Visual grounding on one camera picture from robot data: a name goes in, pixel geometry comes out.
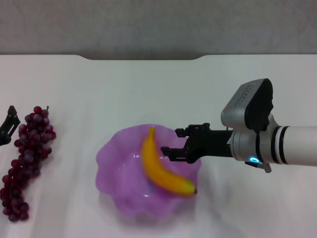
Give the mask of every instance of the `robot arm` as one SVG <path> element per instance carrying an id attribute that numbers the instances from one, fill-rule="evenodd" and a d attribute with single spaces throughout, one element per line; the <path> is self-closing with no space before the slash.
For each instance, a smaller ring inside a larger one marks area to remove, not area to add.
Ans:
<path id="1" fill-rule="evenodd" d="M 240 86 L 221 113 L 233 130 L 210 130 L 209 123 L 177 129 L 188 137 L 184 148 L 162 147 L 171 161 L 194 163 L 203 156 L 233 157 L 271 172 L 270 164 L 317 166 L 317 126 L 279 126 L 273 115 L 272 83 L 254 80 Z"/>
<path id="2" fill-rule="evenodd" d="M 20 124 L 20 120 L 17 116 L 17 112 L 14 106 L 10 106 L 8 115 L 2 126 L 0 127 L 0 146 L 10 143 L 11 136 Z"/>

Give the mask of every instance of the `bunch of grapes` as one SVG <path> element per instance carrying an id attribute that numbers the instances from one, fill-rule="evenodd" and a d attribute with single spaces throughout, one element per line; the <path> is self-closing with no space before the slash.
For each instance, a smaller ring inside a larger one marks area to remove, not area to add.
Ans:
<path id="1" fill-rule="evenodd" d="M 22 190 L 40 175 L 42 162 L 52 152 L 47 143 L 56 138 L 56 133 L 50 125 L 48 109 L 36 106 L 34 113 L 25 117 L 26 124 L 19 126 L 19 139 L 14 145 L 19 148 L 20 155 L 11 161 L 12 168 L 3 176 L 4 188 L 0 190 L 3 213 L 11 222 L 29 218 L 29 205 L 23 199 Z"/>

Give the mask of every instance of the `purple bowl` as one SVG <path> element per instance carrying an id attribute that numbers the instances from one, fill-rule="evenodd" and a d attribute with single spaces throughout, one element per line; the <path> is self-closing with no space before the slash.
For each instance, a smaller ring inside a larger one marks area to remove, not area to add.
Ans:
<path id="1" fill-rule="evenodd" d="M 165 217 L 188 197 L 172 194 L 148 180 L 143 172 L 141 148 L 149 127 L 155 126 L 158 147 L 183 148 L 186 138 L 178 138 L 175 131 L 161 125 L 144 124 L 118 131 L 97 153 L 98 172 L 96 187 L 109 194 L 117 209 L 126 215 L 149 212 Z M 171 162 L 160 154 L 170 171 L 182 175 L 197 185 L 202 162 L 194 164 Z"/>

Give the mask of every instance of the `banana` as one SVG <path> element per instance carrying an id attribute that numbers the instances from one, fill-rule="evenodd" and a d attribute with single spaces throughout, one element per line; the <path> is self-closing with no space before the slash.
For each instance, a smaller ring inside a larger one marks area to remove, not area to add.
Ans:
<path id="1" fill-rule="evenodd" d="M 155 143 L 155 127 L 150 127 L 143 142 L 142 163 L 145 174 L 156 185 L 178 195 L 190 196 L 197 193 L 191 181 L 171 173 L 162 165 Z"/>

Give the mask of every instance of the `gray wall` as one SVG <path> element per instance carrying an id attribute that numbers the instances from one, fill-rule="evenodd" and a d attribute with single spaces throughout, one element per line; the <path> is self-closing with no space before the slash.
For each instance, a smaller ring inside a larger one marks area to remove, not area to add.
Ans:
<path id="1" fill-rule="evenodd" d="M 0 54 L 317 53 L 316 0 L 1 0 Z"/>

